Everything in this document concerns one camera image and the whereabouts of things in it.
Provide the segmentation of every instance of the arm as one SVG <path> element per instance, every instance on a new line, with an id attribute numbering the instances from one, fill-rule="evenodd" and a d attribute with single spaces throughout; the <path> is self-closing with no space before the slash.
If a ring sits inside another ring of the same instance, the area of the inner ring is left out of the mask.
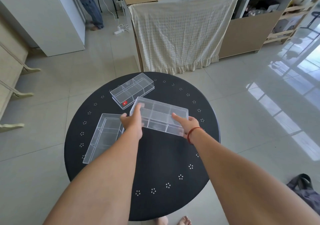
<path id="1" fill-rule="evenodd" d="M 128 223 L 138 142 L 142 137 L 140 106 L 137 104 L 133 116 L 121 116 L 125 132 L 75 177 L 44 225 Z"/>
<path id="2" fill-rule="evenodd" d="M 199 126 L 193 117 L 172 117 L 186 133 Z M 194 129 L 189 138 L 230 225 L 320 224 L 318 214 L 299 196 L 256 164 L 222 146 L 200 128 Z"/>

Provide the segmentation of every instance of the red bracelet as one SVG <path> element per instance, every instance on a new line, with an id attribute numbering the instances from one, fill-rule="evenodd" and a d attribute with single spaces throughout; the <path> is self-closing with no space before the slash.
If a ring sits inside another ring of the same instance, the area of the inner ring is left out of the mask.
<path id="1" fill-rule="evenodd" d="M 186 139 L 188 140 L 189 143 L 191 143 L 190 139 L 189 139 L 189 135 L 191 134 L 191 132 L 193 132 L 194 129 L 197 129 L 197 128 L 200 128 L 201 130 L 203 130 L 200 126 L 194 127 L 191 130 L 189 130 L 188 135 L 186 136 Z"/>

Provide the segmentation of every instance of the white cable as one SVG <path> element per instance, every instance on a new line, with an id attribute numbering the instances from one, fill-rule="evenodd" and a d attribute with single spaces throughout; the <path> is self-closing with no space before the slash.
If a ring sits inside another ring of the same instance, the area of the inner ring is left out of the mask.
<path id="1" fill-rule="evenodd" d="M 102 1 L 103 1 L 104 5 L 106 5 L 106 8 L 108 9 L 108 11 L 109 11 L 110 13 L 112 13 L 112 12 L 109 10 L 109 8 L 108 8 L 107 4 L 105 3 L 105 1 L 104 1 L 104 0 L 102 0 Z M 125 11 L 124 11 L 124 8 L 123 8 L 122 0 L 121 0 L 121 6 L 122 6 L 123 15 L 125 15 Z M 118 17 L 118 27 L 125 27 L 125 31 L 128 31 L 128 32 L 129 32 L 129 27 L 128 27 L 127 24 L 126 24 L 126 25 L 124 25 L 124 24 L 119 24 L 119 17 Z"/>

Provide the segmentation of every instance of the plastic organizer box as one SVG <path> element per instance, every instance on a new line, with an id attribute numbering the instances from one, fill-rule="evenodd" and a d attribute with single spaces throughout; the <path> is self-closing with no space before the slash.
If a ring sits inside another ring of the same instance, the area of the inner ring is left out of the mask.
<path id="1" fill-rule="evenodd" d="M 154 82 L 146 74 L 140 73 L 110 93 L 113 100 L 124 110 L 133 104 L 137 97 L 145 96 L 154 89 Z"/>
<path id="2" fill-rule="evenodd" d="M 182 118 L 189 118 L 188 109 L 169 105 L 152 99 L 138 97 L 130 110 L 133 114 L 137 103 L 141 103 L 141 118 L 144 127 L 183 136 L 183 128 L 179 122 L 175 121 L 171 114 L 174 112 Z"/>
<path id="3" fill-rule="evenodd" d="M 83 159 L 89 164 L 118 140 L 124 131 L 120 114 L 102 114 Z"/>

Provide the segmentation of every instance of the beige cloth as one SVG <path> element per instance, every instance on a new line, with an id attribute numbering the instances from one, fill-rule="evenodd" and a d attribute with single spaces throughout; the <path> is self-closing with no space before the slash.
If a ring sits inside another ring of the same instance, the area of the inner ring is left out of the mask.
<path id="1" fill-rule="evenodd" d="M 194 71 L 219 60 L 237 0 L 148 2 L 129 6 L 144 71 Z"/>

